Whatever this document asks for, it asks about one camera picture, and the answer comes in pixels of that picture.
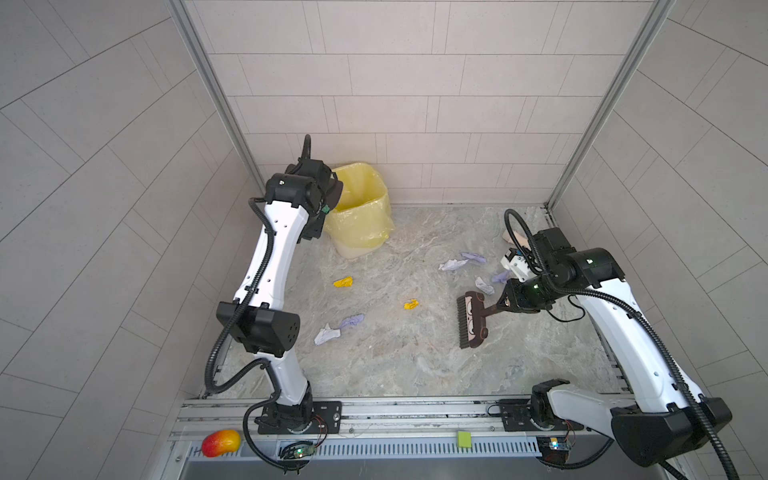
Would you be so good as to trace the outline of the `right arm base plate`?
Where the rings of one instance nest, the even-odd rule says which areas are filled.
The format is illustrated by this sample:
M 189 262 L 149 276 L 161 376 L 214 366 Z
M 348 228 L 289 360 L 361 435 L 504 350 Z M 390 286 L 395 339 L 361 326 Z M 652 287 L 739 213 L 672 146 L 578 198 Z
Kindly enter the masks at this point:
M 486 413 L 500 418 L 505 432 L 566 432 L 569 429 L 565 420 L 556 417 L 537 423 L 529 397 L 498 400 Z

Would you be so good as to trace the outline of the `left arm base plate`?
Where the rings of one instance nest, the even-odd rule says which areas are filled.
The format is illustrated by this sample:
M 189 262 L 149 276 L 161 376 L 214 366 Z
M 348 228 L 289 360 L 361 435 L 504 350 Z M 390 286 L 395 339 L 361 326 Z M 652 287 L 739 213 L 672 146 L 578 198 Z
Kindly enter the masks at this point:
M 341 414 L 339 401 L 310 400 L 293 406 L 274 403 L 265 406 L 253 422 L 260 435 L 337 434 Z

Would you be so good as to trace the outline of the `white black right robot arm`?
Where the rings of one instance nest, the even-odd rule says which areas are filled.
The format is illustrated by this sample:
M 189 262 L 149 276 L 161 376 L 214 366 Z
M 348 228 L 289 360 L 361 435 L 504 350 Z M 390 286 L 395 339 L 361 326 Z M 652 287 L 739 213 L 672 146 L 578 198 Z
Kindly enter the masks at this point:
M 546 393 L 552 414 L 574 420 L 610 437 L 642 467 L 659 465 L 683 475 L 670 459 L 712 446 L 729 479 L 739 476 L 718 433 L 733 418 L 721 398 L 706 396 L 679 366 L 638 306 L 623 270 L 605 249 L 575 250 L 557 228 L 532 233 L 514 209 L 503 214 L 505 227 L 519 225 L 528 241 L 515 246 L 530 277 L 511 280 L 501 305 L 515 313 L 539 313 L 560 298 L 575 298 L 592 318 L 617 358 L 632 389 L 626 405 L 603 394 L 559 384 Z

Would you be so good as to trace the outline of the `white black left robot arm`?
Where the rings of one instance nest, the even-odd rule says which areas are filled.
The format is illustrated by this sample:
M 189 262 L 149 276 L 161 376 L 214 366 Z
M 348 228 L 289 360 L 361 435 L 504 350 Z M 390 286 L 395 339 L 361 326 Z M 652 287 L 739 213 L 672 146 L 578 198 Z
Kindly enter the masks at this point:
M 311 156 L 309 136 L 296 163 L 266 183 L 263 196 L 248 205 L 262 231 L 244 280 L 232 301 L 217 306 L 222 331 L 214 342 L 204 370 L 205 390 L 223 393 L 255 368 L 262 368 L 273 393 L 265 406 L 270 430 L 305 431 L 313 422 L 311 386 L 293 347 L 300 318 L 284 309 L 285 287 L 297 245 L 321 236 L 326 216 L 338 205 L 343 184 L 321 160 Z M 252 360 L 230 379 L 215 379 L 227 339 L 241 344 Z

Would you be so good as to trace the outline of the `yellow-lined trash bin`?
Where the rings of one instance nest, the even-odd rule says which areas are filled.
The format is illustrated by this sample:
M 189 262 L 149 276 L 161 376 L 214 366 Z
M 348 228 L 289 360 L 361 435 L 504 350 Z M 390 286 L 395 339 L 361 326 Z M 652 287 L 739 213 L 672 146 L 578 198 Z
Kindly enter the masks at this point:
M 340 166 L 333 172 L 343 189 L 326 217 L 324 232 L 343 258 L 358 258 L 380 248 L 394 230 L 388 188 L 367 163 Z

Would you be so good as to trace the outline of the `brown hand brush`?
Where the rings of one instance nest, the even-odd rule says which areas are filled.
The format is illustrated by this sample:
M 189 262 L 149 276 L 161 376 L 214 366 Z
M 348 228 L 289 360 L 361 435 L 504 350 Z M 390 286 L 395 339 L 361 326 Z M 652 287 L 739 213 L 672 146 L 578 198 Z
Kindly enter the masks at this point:
M 509 300 L 503 295 L 499 301 L 486 307 L 482 292 L 467 291 L 457 299 L 459 347 L 477 348 L 488 337 L 487 318 L 509 310 Z

